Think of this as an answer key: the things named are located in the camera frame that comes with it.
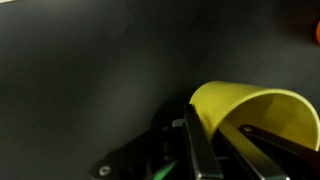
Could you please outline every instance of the dark gray background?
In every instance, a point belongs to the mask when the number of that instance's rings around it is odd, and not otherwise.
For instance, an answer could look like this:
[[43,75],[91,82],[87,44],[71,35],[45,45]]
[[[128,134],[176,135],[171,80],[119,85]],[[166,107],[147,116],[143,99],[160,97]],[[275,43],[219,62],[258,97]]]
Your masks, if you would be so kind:
[[166,99],[210,81],[320,109],[320,0],[20,0],[0,5],[0,179],[87,179]]

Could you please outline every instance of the screw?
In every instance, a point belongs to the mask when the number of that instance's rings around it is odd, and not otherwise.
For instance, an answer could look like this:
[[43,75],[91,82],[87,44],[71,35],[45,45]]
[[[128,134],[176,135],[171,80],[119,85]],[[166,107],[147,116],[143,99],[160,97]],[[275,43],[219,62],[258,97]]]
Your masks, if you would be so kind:
[[252,128],[249,127],[249,126],[245,126],[245,127],[243,127],[243,130],[246,131],[246,132],[251,132]]
[[110,166],[102,166],[99,169],[99,175],[100,176],[107,176],[110,173],[111,173],[111,167]]

